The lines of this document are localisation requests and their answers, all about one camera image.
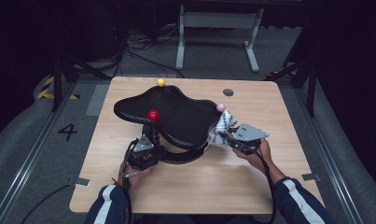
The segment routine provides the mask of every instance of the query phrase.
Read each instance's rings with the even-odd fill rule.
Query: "black foam object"
[[[202,149],[208,133],[222,115],[214,102],[190,99],[176,86],[155,86],[114,106],[115,114],[121,119],[142,124],[150,123],[146,117],[150,110],[160,113],[155,125],[164,139],[187,150]]]

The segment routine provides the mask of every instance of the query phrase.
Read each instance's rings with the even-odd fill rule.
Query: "red ball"
[[[157,110],[149,110],[149,112],[147,112],[147,118],[148,118],[151,122],[156,122],[156,121],[158,121],[159,118],[160,118],[159,111],[157,111]]]

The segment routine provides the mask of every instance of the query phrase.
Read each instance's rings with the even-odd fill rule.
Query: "sleeve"
[[[285,177],[279,180],[274,185],[274,198],[287,223],[336,223],[297,179]]]
[[[121,186],[105,186],[91,206],[85,224],[124,224],[127,205],[127,198]]]

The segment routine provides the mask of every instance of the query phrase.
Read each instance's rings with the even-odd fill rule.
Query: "gray carpet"
[[[282,69],[282,63],[299,31],[300,29],[288,28],[259,30],[254,46],[260,69],[257,74],[251,72],[243,48],[248,32],[234,30],[230,34],[220,35],[208,30],[188,31],[185,64],[181,73],[186,78],[262,80],[269,72]],[[174,67],[176,50],[177,41],[171,39],[136,53]],[[119,71],[117,76],[180,77],[174,70],[164,71],[152,63],[127,55],[123,58],[121,73]],[[284,77],[278,81],[280,90],[313,173],[321,178],[317,184],[325,205],[338,223],[349,223],[338,192],[319,155],[318,143],[305,119],[306,111],[299,106],[297,90],[286,84],[288,80],[289,77]],[[44,81],[45,79],[38,83],[34,96],[37,96]],[[108,83],[86,75],[75,85],[73,94],[79,94],[80,99],[66,102],[49,131],[49,138],[25,187],[17,201],[11,205],[5,223],[20,223],[39,200],[64,186],[71,176],[78,176]],[[363,222],[376,223],[376,185],[354,153],[320,86],[315,97],[315,121],[350,190],[349,196],[354,200]],[[51,107],[52,100],[36,99],[34,105],[18,115],[0,134],[0,203],[40,135],[46,119],[51,115]],[[59,130],[69,124],[75,125],[74,131],[77,133],[66,141],[67,134],[59,133]],[[26,223],[82,223],[85,214],[74,214],[69,210],[72,193],[73,189],[69,188],[55,194],[39,206]],[[257,216],[263,220],[268,217]],[[275,223],[285,222],[278,217]]]

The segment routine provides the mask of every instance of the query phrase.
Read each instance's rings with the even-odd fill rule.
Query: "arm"
[[[120,165],[119,173],[121,172],[123,164]],[[141,171],[138,175],[130,177],[131,190],[137,188],[139,182],[147,175],[151,174],[155,167],[149,167]],[[135,173],[130,165],[127,173]],[[95,200],[89,213],[86,216],[85,223],[124,223],[126,219],[126,208],[128,206],[128,195],[125,195],[122,187],[122,176],[118,175],[118,181],[103,187],[98,198]]]
[[[236,148],[233,151],[239,158],[247,160],[265,174],[263,164],[257,155],[247,156]],[[298,180],[285,176],[275,165],[269,142],[265,139],[261,140],[260,152],[270,168],[278,211],[287,223],[335,223],[327,209]]]

